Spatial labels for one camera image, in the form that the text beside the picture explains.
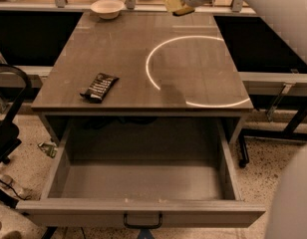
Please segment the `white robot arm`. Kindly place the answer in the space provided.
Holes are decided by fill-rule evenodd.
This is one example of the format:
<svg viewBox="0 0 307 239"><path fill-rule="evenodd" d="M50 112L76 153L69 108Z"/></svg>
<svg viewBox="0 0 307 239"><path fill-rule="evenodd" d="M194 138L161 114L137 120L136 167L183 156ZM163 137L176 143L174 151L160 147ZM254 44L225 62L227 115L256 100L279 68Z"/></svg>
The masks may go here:
<svg viewBox="0 0 307 239"><path fill-rule="evenodd" d="M163 0L177 15L212 0ZM307 65L307 0L242 0ZM272 201L265 239L307 239L307 143L284 169Z"/></svg>

